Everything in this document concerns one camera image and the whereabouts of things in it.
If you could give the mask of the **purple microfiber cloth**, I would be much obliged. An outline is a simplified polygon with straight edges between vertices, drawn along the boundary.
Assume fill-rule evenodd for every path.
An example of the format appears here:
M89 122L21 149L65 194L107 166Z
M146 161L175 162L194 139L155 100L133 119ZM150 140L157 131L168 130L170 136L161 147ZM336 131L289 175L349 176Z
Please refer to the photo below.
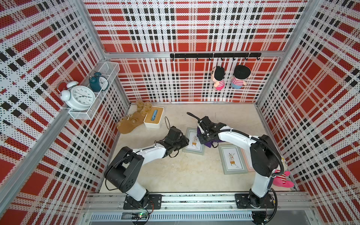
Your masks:
M199 140L200 140L200 135L201 135L201 130L200 130L200 128L197 128L197 137ZM209 142L205 142L203 144L209 148L217 148L218 144L220 142L222 142L222 141L209 141Z

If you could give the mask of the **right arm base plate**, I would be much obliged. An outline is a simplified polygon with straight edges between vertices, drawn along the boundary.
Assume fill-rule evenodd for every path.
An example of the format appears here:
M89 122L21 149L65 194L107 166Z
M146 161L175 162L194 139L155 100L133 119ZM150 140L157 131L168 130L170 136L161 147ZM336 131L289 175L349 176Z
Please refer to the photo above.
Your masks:
M238 209L274 209L275 203L271 194L262 198L253 194L235 194L235 203Z

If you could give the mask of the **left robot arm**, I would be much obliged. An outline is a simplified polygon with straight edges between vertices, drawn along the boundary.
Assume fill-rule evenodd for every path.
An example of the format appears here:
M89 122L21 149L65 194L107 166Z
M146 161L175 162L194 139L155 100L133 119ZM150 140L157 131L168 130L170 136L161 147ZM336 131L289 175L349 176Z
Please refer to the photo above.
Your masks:
M170 127L165 138L153 145L131 149L123 147L105 171L105 182L110 182L116 189L129 196L129 202L135 202L134 207L145 208L149 200L149 191L138 183L137 178L141 167L154 160L170 157L188 146L189 139L175 126Z

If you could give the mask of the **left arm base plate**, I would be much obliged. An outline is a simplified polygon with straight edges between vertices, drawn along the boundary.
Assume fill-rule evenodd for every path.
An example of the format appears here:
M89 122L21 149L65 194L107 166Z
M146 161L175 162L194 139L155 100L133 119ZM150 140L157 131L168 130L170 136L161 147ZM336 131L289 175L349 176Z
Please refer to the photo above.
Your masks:
M145 196L137 201L131 196L126 196L125 202L123 205L124 210L137 210L137 209L147 209L147 210L159 210L162 204L162 195L161 194L145 194Z

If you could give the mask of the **pink picture frame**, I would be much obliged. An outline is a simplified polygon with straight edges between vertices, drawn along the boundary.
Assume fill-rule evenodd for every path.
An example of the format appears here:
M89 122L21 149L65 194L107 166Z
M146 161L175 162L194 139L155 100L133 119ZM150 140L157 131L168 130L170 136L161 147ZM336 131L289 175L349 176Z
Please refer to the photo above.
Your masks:
M242 152L242 155L244 157L244 161L245 161L245 164L246 164L246 167L247 167L247 170L249 172L254 172L254 168L252 166L252 160L251 160L251 155L250 155L250 152L249 151L246 151L244 149L241 149L241 152Z

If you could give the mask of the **green frame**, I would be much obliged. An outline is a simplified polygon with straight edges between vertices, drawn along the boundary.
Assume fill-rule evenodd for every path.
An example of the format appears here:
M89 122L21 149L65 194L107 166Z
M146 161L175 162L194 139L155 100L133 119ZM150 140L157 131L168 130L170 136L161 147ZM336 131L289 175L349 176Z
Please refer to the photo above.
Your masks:
M218 150L225 175L248 173L239 147L227 144L220 145Z
M200 143L197 137L197 129L187 128L186 137L188 138L189 143L182 149L182 151L197 155L204 155L204 145Z

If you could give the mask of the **pink object behind right arm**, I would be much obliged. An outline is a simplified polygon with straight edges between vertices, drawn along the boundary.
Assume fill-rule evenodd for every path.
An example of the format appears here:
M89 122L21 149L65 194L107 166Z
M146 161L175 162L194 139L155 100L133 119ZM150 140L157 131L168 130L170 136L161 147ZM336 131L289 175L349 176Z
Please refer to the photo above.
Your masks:
M287 163L283 157L281 159L284 167L284 173L274 178L273 185L283 188L293 188L294 183L290 181L290 171L288 170Z

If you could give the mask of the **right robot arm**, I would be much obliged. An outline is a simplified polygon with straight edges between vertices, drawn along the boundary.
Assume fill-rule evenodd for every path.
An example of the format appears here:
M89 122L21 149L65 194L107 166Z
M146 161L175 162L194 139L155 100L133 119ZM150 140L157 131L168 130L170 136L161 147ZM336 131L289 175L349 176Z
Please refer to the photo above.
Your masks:
M261 208L269 196L273 181L284 174L282 158L270 137L251 136L233 129L224 123L213 123L209 117L197 119L200 133L197 135L202 144L223 141L238 146L250 153L252 167L256 172L254 183L249 190L245 206Z

